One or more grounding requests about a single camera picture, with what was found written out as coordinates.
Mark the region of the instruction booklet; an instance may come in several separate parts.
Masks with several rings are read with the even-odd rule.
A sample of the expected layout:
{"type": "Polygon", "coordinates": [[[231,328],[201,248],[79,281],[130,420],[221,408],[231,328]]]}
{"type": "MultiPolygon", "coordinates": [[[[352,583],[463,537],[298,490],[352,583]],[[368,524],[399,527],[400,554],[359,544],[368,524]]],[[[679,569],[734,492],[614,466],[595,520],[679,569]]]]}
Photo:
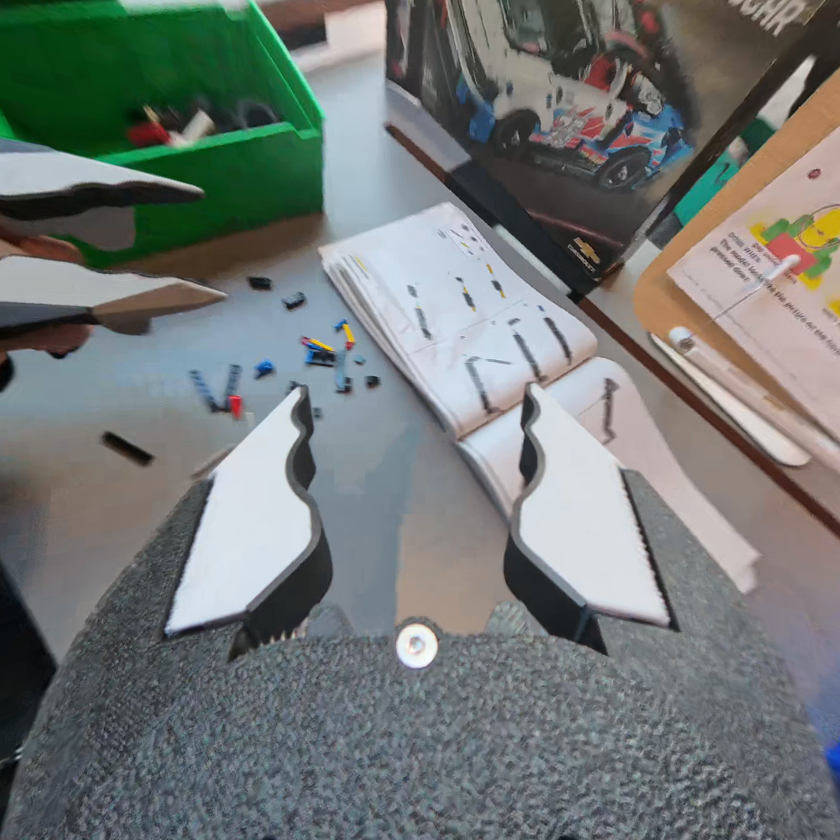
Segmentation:
{"type": "Polygon", "coordinates": [[[537,382],[641,473],[741,593],[758,551],[680,467],[634,381],[579,319],[444,203],[320,248],[332,284],[454,441],[504,519],[522,492],[521,403],[537,382]]]}

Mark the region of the thin grey axle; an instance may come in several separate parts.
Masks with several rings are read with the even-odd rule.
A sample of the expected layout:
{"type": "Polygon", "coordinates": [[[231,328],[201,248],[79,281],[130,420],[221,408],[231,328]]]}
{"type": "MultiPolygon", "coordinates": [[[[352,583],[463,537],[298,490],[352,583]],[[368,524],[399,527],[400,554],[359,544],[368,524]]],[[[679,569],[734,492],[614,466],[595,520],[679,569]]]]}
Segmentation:
{"type": "Polygon", "coordinates": [[[192,472],[190,476],[191,481],[204,480],[205,478],[210,476],[214,472],[214,470],[217,467],[219,467],[228,456],[232,454],[236,447],[237,445],[233,444],[225,448],[221,448],[217,452],[215,452],[210,458],[206,459],[192,472]]]}

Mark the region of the pile of loose bricks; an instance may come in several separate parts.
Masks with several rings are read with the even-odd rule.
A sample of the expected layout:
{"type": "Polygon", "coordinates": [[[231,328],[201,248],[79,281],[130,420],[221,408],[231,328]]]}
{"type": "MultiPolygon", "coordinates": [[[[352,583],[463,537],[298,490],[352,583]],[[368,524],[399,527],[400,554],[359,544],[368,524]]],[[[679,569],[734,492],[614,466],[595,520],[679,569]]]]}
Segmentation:
{"type": "Polygon", "coordinates": [[[184,109],[144,104],[126,111],[126,136],[132,147],[182,149],[220,134],[265,128],[285,122],[285,115],[267,103],[243,98],[225,107],[197,97],[184,109]]]}

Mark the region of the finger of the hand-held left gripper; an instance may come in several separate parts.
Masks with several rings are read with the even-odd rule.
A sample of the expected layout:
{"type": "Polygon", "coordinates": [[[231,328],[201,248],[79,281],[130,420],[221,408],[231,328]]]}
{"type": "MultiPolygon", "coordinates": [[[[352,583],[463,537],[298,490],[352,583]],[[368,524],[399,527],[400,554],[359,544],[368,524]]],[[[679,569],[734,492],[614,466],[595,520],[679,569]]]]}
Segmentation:
{"type": "Polygon", "coordinates": [[[1,260],[1,336],[66,324],[143,335],[153,319],[226,300],[220,290],[178,277],[108,272],[26,255],[1,260]]]}
{"type": "Polygon", "coordinates": [[[134,246],[134,208],[194,203],[195,185],[24,141],[1,140],[2,231],[72,237],[95,249],[134,246]]]}

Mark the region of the wooden document board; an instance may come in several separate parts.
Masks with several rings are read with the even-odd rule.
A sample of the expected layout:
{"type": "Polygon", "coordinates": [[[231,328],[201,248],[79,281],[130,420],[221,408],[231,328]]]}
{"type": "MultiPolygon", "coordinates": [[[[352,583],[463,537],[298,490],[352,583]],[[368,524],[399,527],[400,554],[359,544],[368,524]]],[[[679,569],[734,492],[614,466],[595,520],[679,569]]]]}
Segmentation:
{"type": "Polygon", "coordinates": [[[819,423],[766,374],[720,325],[677,288],[669,277],[669,269],[726,217],[838,129],[838,124],[839,79],[836,72],[675,236],[645,270],[635,291],[635,312],[647,332],[665,340],[672,329],[687,328],[778,399],[800,410],[816,424],[819,423]]]}

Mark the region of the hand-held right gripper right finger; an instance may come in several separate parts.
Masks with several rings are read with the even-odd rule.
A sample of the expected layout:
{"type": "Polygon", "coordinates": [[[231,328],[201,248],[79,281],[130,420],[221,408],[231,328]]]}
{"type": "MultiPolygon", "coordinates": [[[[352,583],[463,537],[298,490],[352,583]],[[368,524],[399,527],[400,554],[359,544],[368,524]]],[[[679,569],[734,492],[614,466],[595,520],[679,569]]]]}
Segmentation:
{"type": "Polygon", "coordinates": [[[540,386],[521,404],[504,553],[510,592],[551,636],[603,647],[601,617],[671,628],[671,608],[621,463],[540,386]]]}

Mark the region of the green plastic bin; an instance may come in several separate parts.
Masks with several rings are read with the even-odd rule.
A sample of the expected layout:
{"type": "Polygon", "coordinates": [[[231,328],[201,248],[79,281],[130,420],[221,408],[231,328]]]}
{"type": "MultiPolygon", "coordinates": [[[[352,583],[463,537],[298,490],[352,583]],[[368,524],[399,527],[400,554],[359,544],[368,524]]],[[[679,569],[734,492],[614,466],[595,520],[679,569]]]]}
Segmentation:
{"type": "Polygon", "coordinates": [[[2,136],[200,187],[139,206],[134,246],[80,248],[97,268],[322,210],[323,114],[254,2],[2,2],[2,136]],[[248,98],[285,122],[188,148],[136,149],[125,113],[248,98]]]}

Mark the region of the person's left hand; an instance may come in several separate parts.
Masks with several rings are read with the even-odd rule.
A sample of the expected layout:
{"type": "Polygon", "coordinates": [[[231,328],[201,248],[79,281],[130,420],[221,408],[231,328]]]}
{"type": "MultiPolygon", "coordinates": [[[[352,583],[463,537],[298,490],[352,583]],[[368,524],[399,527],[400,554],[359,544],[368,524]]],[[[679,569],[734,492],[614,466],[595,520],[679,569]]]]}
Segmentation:
{"type": "MultiPolygon", "coordinates": [[[[25,237],[2,227],[1,256],[33,256],[53,259],[83,266],[84,257],[79,249],[64,240],[48,236],[25,237]]],[[[9,354],[22,350],[35,350],[48,354],[68,354],[78,350],[90,338],[93,327],[87,324],[64,324],[47,327],[23,336],[1,341],[1,362],[9,354]]]]}

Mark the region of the black toy set box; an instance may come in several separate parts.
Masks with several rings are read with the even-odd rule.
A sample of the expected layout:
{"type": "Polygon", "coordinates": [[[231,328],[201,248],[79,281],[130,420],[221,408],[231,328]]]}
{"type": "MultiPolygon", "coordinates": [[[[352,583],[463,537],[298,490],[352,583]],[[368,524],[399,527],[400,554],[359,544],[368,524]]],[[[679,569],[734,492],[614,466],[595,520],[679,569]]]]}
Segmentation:
{"type": "Polygon", "coordinates": [[[838,2],[385,2],[388,81],[596,282],[834,27],[838,2]]]}

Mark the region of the grey desk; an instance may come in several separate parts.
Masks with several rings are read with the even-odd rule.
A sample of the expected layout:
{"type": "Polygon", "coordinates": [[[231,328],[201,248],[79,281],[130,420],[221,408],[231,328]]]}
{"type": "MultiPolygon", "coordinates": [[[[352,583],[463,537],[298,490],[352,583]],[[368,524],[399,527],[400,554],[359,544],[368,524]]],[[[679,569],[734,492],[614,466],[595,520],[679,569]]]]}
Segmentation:
{"type": "Polygon", "coordinates": [[[328,600],[363,634],[409,616],[453,633],[481,630],[508,597],[507,527],[433,415],[371,340],[358,335],[380,386],[334,391],[306,371],[298,340],[325,340],[350,313],[323,275],[317,247],[455,198],[384,131],[382,56],[318,70],[325,114],[325,214],[298,217],[167,255],[139,269],[206,280],[216,306],[155,321],[132,338],[98,330],[65,360],[15,357],[2,394],[2,566],[56,662],[121,570],[191,483],[193,471],[241,440],[246,421],[210,413],[190,381],[214,392],[241,364],[246,410],[262,420],[290,381],[322,411],[311,446],[311,493],[332,552],[328,600]],[[273,281],[253,290],[250,276],[273,281]],[[281,299],[308,302],[286,310],[281,299]],[[255,378],[270,360],[275,373],[255,378]],[[137,466],[104,447],[113,432],[152,453],[137,466]]]}

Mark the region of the printed instruction sheet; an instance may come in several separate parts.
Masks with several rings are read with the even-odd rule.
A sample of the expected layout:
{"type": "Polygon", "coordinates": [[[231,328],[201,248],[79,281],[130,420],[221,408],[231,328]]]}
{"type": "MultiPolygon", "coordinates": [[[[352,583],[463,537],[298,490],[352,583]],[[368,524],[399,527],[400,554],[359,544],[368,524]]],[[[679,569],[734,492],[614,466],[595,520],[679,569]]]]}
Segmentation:
{"type": "Polygon", "coordinates": [[[839,431],[839,129],[668,275],[825,430],[839,431]]]}

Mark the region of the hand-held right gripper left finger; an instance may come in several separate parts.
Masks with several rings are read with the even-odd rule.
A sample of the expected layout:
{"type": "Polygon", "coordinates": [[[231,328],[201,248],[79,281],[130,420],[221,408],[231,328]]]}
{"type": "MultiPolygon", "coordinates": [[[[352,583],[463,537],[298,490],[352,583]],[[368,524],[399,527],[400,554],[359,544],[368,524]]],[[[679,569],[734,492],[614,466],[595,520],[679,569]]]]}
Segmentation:
{"type": "Polygon", "coordinates": [[[310,392],[297,385],[212,470],[165,638],[234,626],[276,642],[322,601],[333,561],[310,492],[313,433],[310,392]]]}

